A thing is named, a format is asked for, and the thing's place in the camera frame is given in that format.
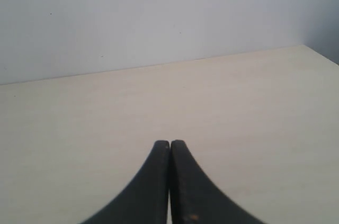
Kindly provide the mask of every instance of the white table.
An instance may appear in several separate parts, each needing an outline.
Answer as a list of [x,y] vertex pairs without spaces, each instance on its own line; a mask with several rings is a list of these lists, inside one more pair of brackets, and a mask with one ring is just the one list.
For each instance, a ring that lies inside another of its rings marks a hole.
[[0,223],[79,223],[158,139],[268,224],[339,222],[339,66],[305,46],[0,86]]

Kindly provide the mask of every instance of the light wood tabletop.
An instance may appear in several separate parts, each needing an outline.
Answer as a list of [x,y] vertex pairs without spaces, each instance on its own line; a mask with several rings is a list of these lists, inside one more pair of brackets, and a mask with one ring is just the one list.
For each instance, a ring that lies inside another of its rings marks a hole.
[[339,222],[339,66],[306,46],[0,86],[0,223],[79,223],[185,140],[267,224]]

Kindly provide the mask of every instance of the table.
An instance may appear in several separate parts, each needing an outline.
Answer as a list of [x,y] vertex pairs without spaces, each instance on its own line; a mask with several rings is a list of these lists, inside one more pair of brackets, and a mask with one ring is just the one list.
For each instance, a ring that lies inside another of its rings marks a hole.
[[0,223],[83,221],[158,139],[264,222],[339,220],[339,67],[306,46],[2,85],[0,138]]

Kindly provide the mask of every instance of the white wall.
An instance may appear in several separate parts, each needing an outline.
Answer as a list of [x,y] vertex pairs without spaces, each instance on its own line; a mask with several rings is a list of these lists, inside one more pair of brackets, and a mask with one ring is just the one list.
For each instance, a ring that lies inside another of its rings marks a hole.
[[338,4],[0,0],[0,84],[302,44],[338,22]]

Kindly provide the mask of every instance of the table surface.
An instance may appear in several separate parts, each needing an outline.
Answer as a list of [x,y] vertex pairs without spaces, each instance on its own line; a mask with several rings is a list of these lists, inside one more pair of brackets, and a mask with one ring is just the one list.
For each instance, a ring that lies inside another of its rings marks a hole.
[[0,223],[79,223],[158,139],[264,222],[339,220],[339,66],[306,46],[0,86]]

